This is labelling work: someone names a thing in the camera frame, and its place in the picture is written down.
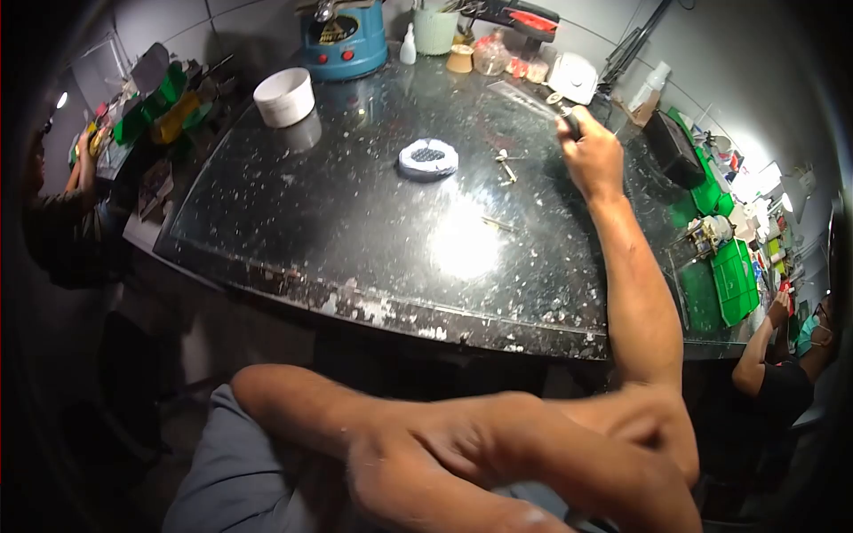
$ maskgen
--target yellow object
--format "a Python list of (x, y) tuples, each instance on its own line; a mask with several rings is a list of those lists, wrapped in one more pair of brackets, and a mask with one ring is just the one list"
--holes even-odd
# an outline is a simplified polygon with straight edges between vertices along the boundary
[(154, 131), (154, 141), (169, 144), (183, 131), (183, 121), (201, 106), (194, 91), (184, 93), (181, 99), (160, 119), (160, 127)]
[(471, 55), (474, 49), (466, 44), (454, 44), (450, 47), (450, 58), (447, 60), (447, 70), (465, 74), (473, 70)]
[(95, 133), (95, 137), (92, 139), (92, 142), (89, 144), (89, 154), (96, 158), (98, 154), (101, 152), (101, 143), (104, 140), (104, 137), (108, 135), (107, 128), (101, 128)]
[(770, 255), (774, 255), (779, 251), (779, 239), (773, 239), (767, 243), (767, 250)]

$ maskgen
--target small glass jar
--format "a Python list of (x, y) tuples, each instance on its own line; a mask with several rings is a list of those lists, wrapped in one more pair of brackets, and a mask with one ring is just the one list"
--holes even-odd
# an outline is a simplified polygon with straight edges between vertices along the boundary
[(497, 76), (507, 68), (513, 57), (503, 45), (503, 28), (495, 28), (477, 41), (473, 59), (474, 68), (484, 76)]

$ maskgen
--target white plastic container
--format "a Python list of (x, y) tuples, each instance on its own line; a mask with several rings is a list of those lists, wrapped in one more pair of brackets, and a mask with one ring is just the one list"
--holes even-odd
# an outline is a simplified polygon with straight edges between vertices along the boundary
[(406, 37), (403, 39), (403, 46), (400, 48), (400, 62), (404, 65), (414, 65), (416, 59), (415, 25), (409, 23), (409, 30), (406, 32)]
[(314, 108), (311, 75), (301, 67), (276, 72), (262, 81), (252, 96), (270, 128), (294, 125)]
[(459, 13), (439, 13), (429, 9), (415, 11), (415, 48), (421, 55), (444, 55), (453, 46)]
[(649, 99), (653, 91), (663, 90), (664, 85), (666, 84), (666, 77), (670, 75), (671, 70), (670, 66), (663, 61), (658, 63), (658, 66), (651, 71), (648, 76), (646, 76), (646, 81), (643, 82), (643, 85), (640, 90), (637, 91), (637, 94), (631, 98), (631, 102), (628, 104), (628, 110), (633, 113)]

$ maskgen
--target white appliance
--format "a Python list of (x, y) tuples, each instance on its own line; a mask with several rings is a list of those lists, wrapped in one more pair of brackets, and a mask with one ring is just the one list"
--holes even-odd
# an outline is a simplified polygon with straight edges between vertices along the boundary
[(557, 56), (548, 77), (548, 87), (564, 98), (584, 106), (592, 101), (598, 86), (598, 72), (582, 56), (565, 52)]

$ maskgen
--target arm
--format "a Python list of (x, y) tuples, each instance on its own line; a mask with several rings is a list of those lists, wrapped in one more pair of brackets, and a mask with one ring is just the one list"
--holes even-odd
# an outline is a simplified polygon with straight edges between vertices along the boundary
[(74, 168), (71, 169), (71, 176), (68, 177), (68, 183), (65, 185), (65, 192), (70, 193), (77, 188), (77, 182), (80, 178), (80, 161), (74, 163)]
[(310, 370), (286, 365), (243, 368), (231, 380), (240, 406), (265, 431), (340, 460), (380, 400)]
[(756, 397), (764, 382), (764, 352), (773, 332), (773, 324), (765, 317), (761, 326), (746, 343), (743, 355), (732, 372), (734, 388), (747, 396)]
[(625, 382), (682, 385), (682, 329), (658, 262), (622, 189), (622, 147), (585, 107), (576, 106), (582, 138), (557, 122), (572, 181), (587, 201), (607, 272), (613, 357)]
[(542, 481), (625, 531), (701, 527), (671, 461), (579, 425), (564, 415), (568, 403), (522, 393), (382, 400), (284, 365), (244, 368), (232, 387), (265, 431), (345, 461), (353, 501), (388, 529), (570, 533), (542, 509), (488, 491), (517, 480)]
[[(787, 293), (777, 293), (776, 298), (770, 305), (767, 311), (767, 316), (761, 322), (761, 326), (746, 343), (743, 355), (740, 356), (738, 365), (734, 367), (732, 372), (732, 382), (734, 387), (746, 394), (747, 396), (757, 397), (761, 391), (761, 384), (764, 382), (764, 354), (767, 351), (767, 344), (770, 342), (770, 335), (783, 322), (788, 320), (788, 305), (791, 299)], [(783, 339), (782, 343), (787, 346), (787, 340)]]
[(89, 132), (80, 134), (80, 140), (77, 141), (79, 148), (79, 156), (77, 165), (79, 165), (79, 178), (77, 180), (77, 188), (83, 194), (83, 210), (84, 214), (92, 210), (97, 203), (97, 195), (95, 191), (95, 159), (89, 153)]
[(773, 343), (773, 361), (771, 362), (776, 364), (785, 361), (790, 355), (791, 352), (788, 351), (788, 319), (786, 317), (776, 331), (776, 341)]

